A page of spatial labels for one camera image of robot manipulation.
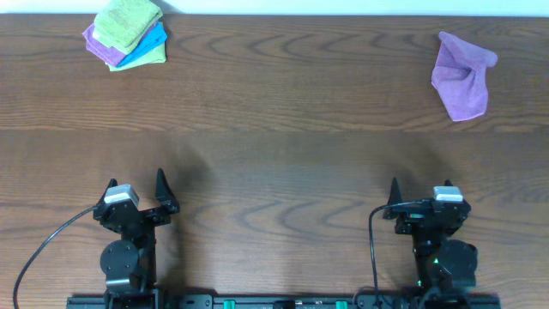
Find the purple microfiber cloth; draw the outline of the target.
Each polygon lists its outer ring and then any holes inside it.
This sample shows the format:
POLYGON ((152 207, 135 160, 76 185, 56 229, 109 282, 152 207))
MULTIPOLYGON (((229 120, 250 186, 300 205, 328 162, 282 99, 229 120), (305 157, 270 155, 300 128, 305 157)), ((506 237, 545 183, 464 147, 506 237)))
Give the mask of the purple microfiber cloth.
POLYGON ((498 55, 451 33, 440 32, 438 38, 440 48, 431 85, 450 119, 463 122, 484 115, 489 99, 486 71, 497 64, 498 55))

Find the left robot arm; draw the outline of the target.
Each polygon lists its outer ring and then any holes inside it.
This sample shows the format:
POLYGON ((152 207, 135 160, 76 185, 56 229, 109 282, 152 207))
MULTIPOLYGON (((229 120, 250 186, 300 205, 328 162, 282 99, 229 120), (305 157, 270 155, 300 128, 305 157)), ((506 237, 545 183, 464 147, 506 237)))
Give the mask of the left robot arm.
POLYGON ((162 308, 164 293, 155 283, 155 228, 171 222, 180 211, 163 169, 157 171, 156 208, 139 210, 139 197, 129 184, 111 179, 98 201, 93 217, 100 225, 120 236, 100 256, 106 275, 106 308, 162 308))

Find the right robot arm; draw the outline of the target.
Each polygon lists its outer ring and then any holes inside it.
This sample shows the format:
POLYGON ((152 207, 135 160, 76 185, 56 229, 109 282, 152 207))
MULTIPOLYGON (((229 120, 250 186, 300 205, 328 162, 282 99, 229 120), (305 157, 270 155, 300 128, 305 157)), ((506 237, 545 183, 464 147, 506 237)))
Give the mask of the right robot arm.
POLYGON ((418 273, 417 294, 409 308, 470 308, 468 290, 476 286, 478 250, 451 237, 471 211, 460 189, 450 181, 435 186, 431 197, 404 201, 396 179, 391 181, 384 220, 395 221, 395 233, 413 239, 418 273))

